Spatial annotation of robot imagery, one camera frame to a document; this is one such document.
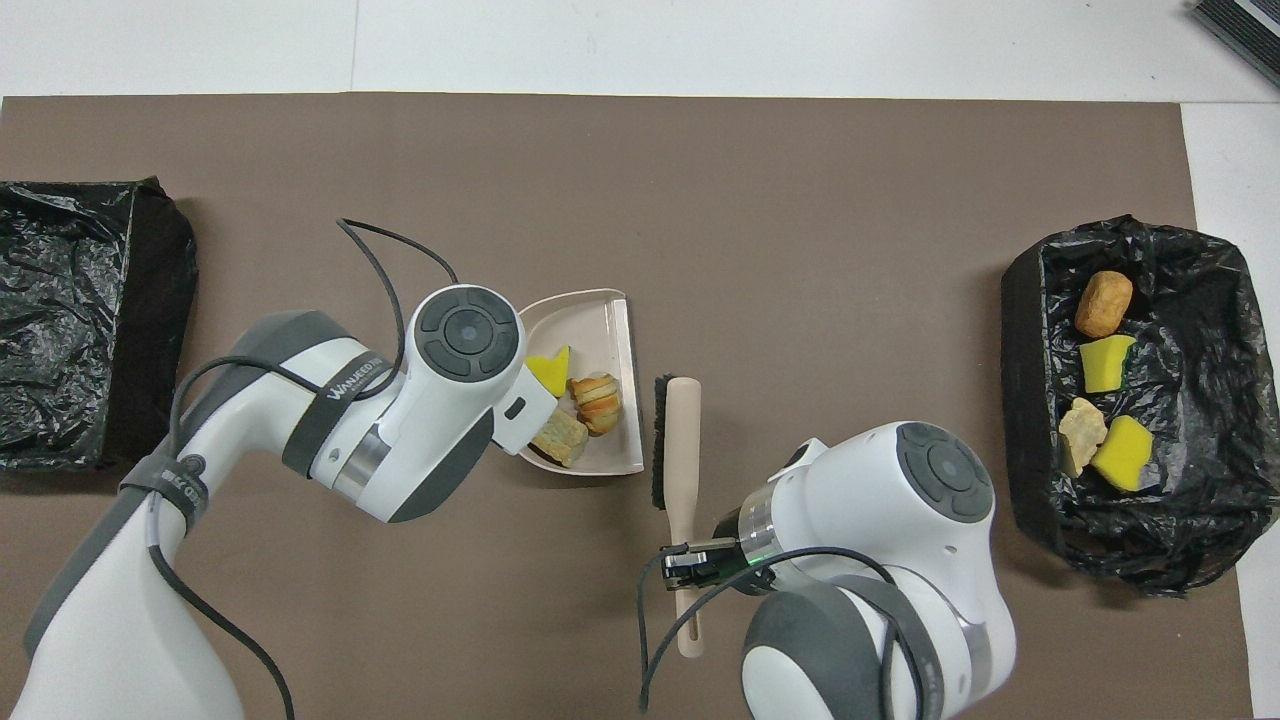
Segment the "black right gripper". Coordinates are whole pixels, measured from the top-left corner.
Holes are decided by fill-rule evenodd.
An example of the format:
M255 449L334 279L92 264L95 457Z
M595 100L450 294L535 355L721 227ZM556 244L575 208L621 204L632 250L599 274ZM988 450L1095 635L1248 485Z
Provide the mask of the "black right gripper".
M748 568L741 543L732 536L701 541L700 550L691 550L687 544L664 547L662 555L662 577L667 591L727 585L739 593L749 592L748 578L732 579Z

